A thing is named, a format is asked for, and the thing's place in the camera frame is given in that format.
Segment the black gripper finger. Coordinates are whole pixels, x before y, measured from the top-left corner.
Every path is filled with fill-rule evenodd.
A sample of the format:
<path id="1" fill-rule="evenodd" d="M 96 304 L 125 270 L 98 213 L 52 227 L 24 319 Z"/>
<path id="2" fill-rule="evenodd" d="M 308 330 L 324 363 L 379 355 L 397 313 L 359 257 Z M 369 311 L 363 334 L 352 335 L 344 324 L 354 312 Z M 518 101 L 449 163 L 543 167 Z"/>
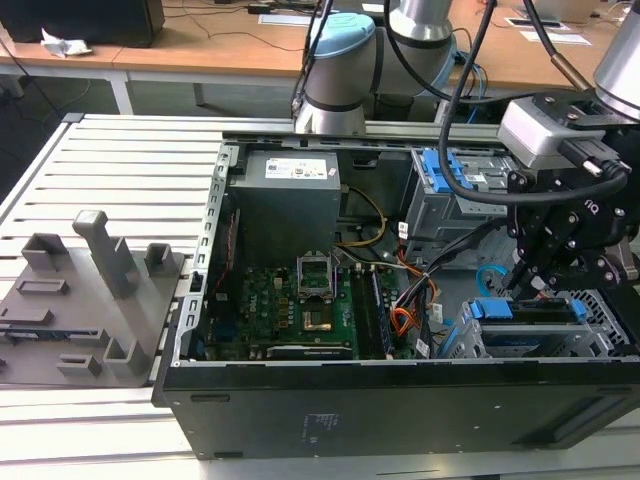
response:
<path id="1" fill-rule="evenodd" d="M 543 247 L 524 258 L 522 298 L 541 290 L 615 289 L 636 285 L 636 254 L 627 239 L 613 246 L 590 249 Z"/>
<path id="2" fill-rule="evenodd" d="M 513 194 L 559 193 L 575 188 L 575 169 L 515 170 L 508 175 Z M 578 213 L 573 204 L 546 202 L 507 208 L 507 233 L 516 241 L 514 266 L 504 280 L 512 294 L 535 294 L 578 285 L 578 260 L 569 242 L 577 231 Z"/>

